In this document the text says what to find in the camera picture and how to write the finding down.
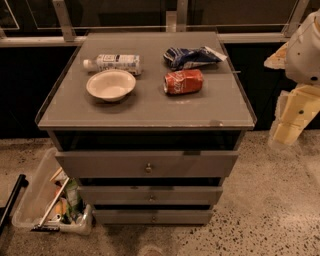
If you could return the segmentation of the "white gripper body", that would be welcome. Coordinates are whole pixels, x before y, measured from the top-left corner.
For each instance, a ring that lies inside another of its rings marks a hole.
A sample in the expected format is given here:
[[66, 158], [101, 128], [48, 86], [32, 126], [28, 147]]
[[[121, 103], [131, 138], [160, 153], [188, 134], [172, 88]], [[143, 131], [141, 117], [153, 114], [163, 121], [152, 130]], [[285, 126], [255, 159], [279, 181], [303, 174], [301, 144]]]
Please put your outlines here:
[[298, 84], [290, 92], [282, 91], [277, 99], [268, 145], [273, 149], [293, 145], [319, 112], [319, 85]]

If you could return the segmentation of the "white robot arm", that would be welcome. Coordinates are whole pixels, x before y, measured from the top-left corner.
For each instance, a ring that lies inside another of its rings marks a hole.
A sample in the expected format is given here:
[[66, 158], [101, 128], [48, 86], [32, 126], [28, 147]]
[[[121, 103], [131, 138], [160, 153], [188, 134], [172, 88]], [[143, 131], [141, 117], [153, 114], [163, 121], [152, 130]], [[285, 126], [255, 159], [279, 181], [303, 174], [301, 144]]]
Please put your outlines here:
[[309, 14], [264, 66], [284, 69], [286, 77], [297, 83], [290, 92], [280, 93], [269, 132], [269, 146], [285, 149], [320, 112], [320, 10]]

